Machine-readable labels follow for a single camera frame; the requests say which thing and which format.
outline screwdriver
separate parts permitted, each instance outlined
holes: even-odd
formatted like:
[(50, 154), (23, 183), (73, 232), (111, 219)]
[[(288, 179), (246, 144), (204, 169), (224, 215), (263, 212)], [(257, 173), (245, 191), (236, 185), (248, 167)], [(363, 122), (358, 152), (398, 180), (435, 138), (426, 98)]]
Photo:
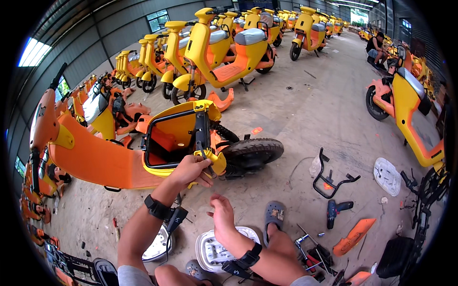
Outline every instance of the screwdriver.
[[(301, 230), (306, 234), (306, 235), (309, 235), (299, 224), (297, 224), (297, 226), (299, 228), (301, 228)], [(316, 241), (309, 235), (310, 239), (313, 241), (313, 243), (316, 245), (316, 248), (318, 249), (318, 251), (323, 254), (323, 256), (325, 257), (330, 257), (331, 256), (331, 253), (329, 253), (329, 251), (324, 248), (321, 244), (319, 243), (316, 243)]]

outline debris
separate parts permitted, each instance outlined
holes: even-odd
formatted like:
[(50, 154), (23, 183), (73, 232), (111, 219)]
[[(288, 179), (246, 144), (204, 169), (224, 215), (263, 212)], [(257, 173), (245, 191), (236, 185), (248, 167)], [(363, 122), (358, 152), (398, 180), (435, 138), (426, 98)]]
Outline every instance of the debris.
[(315, 77), (313, 74), (311, 74), (310, 72), (308, 72), (308, 71), (306, 71), (306, 70), (304, 70), (304, 71), (305, 71), (306, 73), (308, 73), (311, 77), (313, 77), (313, 78), (316, 79), (316, 77)]
[(263, 131), (263, 129), (261, 127), (256, 127), (255, 129), (253, 129), (251, 132), (256, 135), (258, 134), (259, 132)]

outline black metal bracket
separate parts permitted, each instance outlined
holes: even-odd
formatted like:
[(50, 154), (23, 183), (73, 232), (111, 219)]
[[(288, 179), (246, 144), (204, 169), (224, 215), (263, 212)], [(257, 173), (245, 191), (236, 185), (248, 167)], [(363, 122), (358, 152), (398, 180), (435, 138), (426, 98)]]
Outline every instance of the black metal bracket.
[[(325, 155), (323, 155), (323, 147), (320, 149), (320, 155), (318, 156), (320, 158), (320, 163), (321, 163), (321, 170), (318, 174), (318, 176), (315, 178), (315, 180), (313, 180), (313, 188), (315, 189), (315, 191), (317, 191), (320, 195), (322, 195), (323, 197), (325, 197), (326, 199), (331, 199), (337, 192), (338, 188), (340, 187), (340, 185), (342, 185), (343, 183), (353, 183), (353, 182), (356, 182), (361, 176), (358, 175), (356, 178), (354, 178), (353, 176), (351, 176), (350, 174), (347, 174), (346, 177), (348, 178), (348, 180), (343, 180), (343, 181), (340, 181), (337, 186), (333, 185), (333, 181), (332, 180), (332, 175), (333, 175), (333, 171), (330, 170), (329, 171), (329, 176), (327, 176), (326, 178), (323, 177), (323, 170), (324, 170), (324, 163), (323, 163), (323, 160), (325, 160), (326, 162), (329, 162), (329, 158), (326, 157)], [(330, 185), (334, 191), (331, 195), (327, 195), (325, 194), (322, 190), (320, 190), (317, 186), (316, 186), (316, 182), (318, 181), (318, 179), (322, 179), (325, 183), (327, 183), (328, 185)]]

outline gray shorts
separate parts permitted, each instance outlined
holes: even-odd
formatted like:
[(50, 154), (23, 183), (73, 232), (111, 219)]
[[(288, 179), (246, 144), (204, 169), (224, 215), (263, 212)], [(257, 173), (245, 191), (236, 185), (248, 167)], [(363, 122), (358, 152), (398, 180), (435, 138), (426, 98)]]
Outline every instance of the gray shorts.
[(378, 52), (376, 49), (372, 49), (367, 53), (370, 57), (376, 58), (378, 55)]

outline window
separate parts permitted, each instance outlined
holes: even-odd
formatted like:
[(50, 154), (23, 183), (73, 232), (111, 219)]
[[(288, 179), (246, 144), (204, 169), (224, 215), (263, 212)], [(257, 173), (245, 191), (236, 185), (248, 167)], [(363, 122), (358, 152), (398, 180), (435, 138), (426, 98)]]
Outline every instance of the window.
[(146, 19), (151, 28), (151, 33), (154, 33), (164, 28), (164, 24), (169, 20), (169, 16), (167, 15), (167, 10), (164, 9), (147, 15)]
[(57, 86), (57, 89), (56, 89), (55, 102), (60, 100), (69, 91), (70, 91), (70, 88), (67, 84), (67, 81), (65, 80), (64, 76), (61, 76), (59, 79), (59, 85)]
[(21, 177), (24, 177), (24, 174), (26, 172), (26, 166), (24, 165), (24, 163), (22, 163), (18, 156), (16, 156), (16, 162), (14, 163), (14, 167), (21, 174)]
[(51, 50), (51, 46), (45, 45), (33, 38), (29, 38), (17, 66), (37, 66), (49, 50)]

